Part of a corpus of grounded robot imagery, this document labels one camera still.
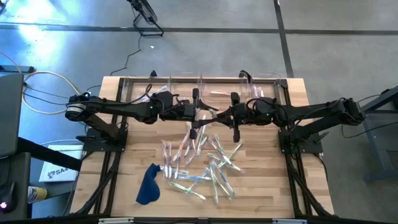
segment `gray floor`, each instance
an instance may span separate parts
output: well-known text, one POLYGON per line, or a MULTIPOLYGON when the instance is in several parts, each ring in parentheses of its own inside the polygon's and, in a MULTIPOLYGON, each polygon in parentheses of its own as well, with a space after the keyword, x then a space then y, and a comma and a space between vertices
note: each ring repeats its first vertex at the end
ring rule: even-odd
MULTIPOLYGON (((274 3, 250 1, 150 1, 164 27, 277 29, 274 3)), ((384 0, 280 0, 286 29, 398 30, 396 1, 384 0)), ((123 1, 16 1, 9 0, 0 14, 6 23, 70 24, 131 27, 133 15, 123 1)), ((84 90, 121 68, 126 55, 137 50, 135 32, 41 31, 29 26, 0 30, 0 50, 20 65, 33 65, 68 77, 84 90)), ((398 85, 398 36, 287 35, 295 78, 304 78, 311 103, 341 96, 355 100, 398 85)), ((279 34, 170 32, 163 38, 142 38, 141 49, 117 75, 236 76, 245 69, 254 76, 278 73, 286 77, 279 34)), ((0 57, 0 63, 9 62, 0 57)), ((34 88, 72 95, 61 79, 37 75, 34 88)), ((62 99, 46 97, 62 102, 62 99)), ((62 109, 29 99, 46 111, 62 109)), ((346 134, 362 131, 346 128, 346 134)), ((337 215, 384 222, 398 222, 398 181, 366 184, 363 175, 378 170, 365 136, 344 139, 339 128, 323 140, 331 198, 337 215)), ((71 139, 83 126, 62 114, 38 114, 22 107, 20 136, 35 142, 71 139)), ((40 164, 33 169, 41 169, 40 164)), ((60 215, 66 198, 34 205, 34 217, 60 215)))

